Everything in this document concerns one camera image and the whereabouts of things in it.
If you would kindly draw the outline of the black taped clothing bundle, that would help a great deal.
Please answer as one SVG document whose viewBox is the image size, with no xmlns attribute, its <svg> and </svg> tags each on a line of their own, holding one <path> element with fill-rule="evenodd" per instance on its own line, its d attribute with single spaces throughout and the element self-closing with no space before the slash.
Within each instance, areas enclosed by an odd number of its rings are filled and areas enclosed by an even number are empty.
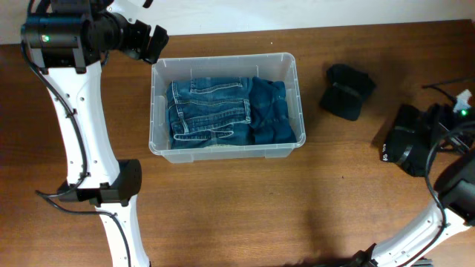
<svg viewBox="0 0 475 267">
<path fill-rule="evenodd" d="M 429 152 L 441 135 L 441 115 L 439 104 L 431 105 L 427 111 L 401 105 L 382 146 L 381 160 L 395 163 L 412 177 L 423 177 Z"/>
</svg>

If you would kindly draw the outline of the dark blue jeans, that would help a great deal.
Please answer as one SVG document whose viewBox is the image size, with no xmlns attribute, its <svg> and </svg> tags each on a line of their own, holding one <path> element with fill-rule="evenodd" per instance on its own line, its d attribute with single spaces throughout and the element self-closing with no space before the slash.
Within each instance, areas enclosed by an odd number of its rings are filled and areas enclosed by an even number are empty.
<svg viewBox="0 0 475 267">
<path fill-rule="evenodd" d="M 248 77 L 172 81 L 166 91 L 171 147 L 250 145 L 251 89 Z"/>
</svg>

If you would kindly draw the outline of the black cloth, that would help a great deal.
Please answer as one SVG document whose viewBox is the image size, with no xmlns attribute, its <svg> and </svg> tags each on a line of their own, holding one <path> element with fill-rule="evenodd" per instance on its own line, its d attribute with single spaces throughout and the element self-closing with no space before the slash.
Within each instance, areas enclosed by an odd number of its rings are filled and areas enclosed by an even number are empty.
<svg viewBox="0 0 475 267">
<path fill-rule="evenodd" d="M 320 106 L 342 119 L 356 121 L 362 105 L 376 89 L 376 83 L 367 73 L 349 65 L 334 64 L 326 71 L 328 88 Z"/>
</svg>

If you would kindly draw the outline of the blue taped shirt bundle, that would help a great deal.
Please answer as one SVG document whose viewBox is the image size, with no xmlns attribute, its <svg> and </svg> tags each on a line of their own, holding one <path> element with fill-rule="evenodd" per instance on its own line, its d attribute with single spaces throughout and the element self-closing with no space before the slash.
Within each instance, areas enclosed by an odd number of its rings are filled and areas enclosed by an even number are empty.
<svg viewBox="0 0 475 267">
<path fill-rule="evenodd" d="M 253 77 L 249 101 L 252 115 L 250 127 L 255 145 L 296 142 L 289 122 L 284 82 Z"/>
</svg>

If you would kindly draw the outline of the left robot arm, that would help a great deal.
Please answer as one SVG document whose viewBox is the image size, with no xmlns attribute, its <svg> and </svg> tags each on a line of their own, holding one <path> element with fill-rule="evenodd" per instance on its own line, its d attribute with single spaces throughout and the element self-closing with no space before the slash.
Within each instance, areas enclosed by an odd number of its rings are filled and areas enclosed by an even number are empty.
<svg viewBox="0 0 475 267">
<path fill-rule="evenodd" d="M 142 184 L 137 159 L 117 159 L 102 106 L 101 74 L 111 51 L 154 64 L 169 37 L 140 19 L 152 0 L 31 1 L 21 28 L 29 68 L 46 86 L 68 161 L 66 180 L 42 199 L 92 205 L 105 229 L 115 266 L 149 266 L 137 218 Z"/>
</svg>

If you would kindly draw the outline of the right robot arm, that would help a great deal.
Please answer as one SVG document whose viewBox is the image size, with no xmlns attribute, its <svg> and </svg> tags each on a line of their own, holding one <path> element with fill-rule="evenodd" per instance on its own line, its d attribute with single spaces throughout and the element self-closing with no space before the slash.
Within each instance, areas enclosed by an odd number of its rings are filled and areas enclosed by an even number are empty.
<svg viewBox="0 0 475 267">
<path fill-rule="evenodd" d="M 425 266 L 424 256 L 474 227 L 474 108 L 401 106 L 382 159 L 424 179 L 427 208 L 395 236 L 358 251 L 349 266 Z"/>
</svg>

